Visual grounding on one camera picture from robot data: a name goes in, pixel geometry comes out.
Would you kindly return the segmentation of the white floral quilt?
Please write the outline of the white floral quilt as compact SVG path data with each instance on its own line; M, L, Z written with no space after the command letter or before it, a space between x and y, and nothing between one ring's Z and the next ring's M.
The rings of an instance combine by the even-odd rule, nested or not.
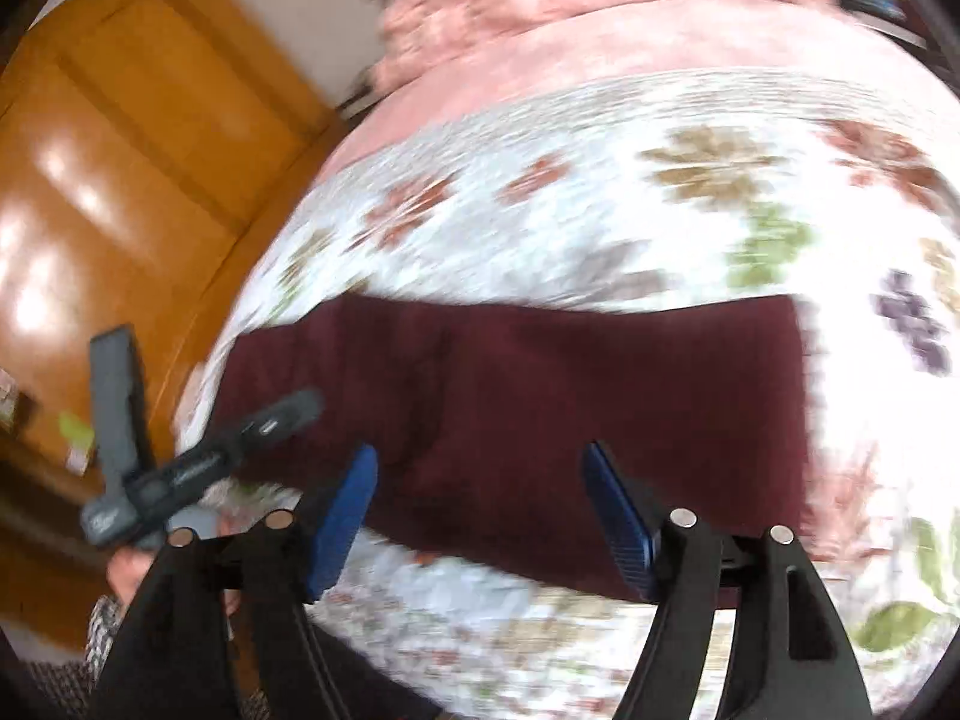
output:
M934 673L958 628L958 99L924 68L659 71L345 143L242 287L179 444L239 335L347 291L578 319L793 298L805 548L880 717Z

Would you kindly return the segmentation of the checkered garment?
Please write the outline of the checkered garment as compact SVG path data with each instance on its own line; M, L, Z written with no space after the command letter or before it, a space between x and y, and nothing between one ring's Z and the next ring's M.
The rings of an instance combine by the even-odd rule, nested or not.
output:
M164 592L94 605L85 655L25 660L26 686L57 718L275 718L259 689L244 695L229 665L220 590L184 600Z

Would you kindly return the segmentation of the orange wooden wardrobe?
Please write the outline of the orange wooden wardrobe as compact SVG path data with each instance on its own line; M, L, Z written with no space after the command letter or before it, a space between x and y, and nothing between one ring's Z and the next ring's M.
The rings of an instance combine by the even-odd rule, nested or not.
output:
M88 344L139 340L160 455L190 372L342 122L256 0L41 0L2 70L2 617L68 650L104 589L76 516Z

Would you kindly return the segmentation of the maroon pants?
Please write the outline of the maroon pants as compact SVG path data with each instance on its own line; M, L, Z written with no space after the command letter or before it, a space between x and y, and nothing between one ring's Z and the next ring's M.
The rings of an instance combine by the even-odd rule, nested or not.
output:
M210 424L306 388L322 415L241 479L308 491L371 445L371 530L537 582L626 596L581 483L591 442L723 532L804 512L804 344L786 296L607 314L342 294L239 337Z

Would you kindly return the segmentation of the pink bed sheet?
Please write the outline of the pink bed sheet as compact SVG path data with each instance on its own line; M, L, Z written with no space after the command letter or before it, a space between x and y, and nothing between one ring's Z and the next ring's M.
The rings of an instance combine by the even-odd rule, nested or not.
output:
M789 68L839 78L885 76L888 37L849 16L775 0L658 0L493 37L396 86L337 146L319 177L423 128L500 104L615 76L700 68Z

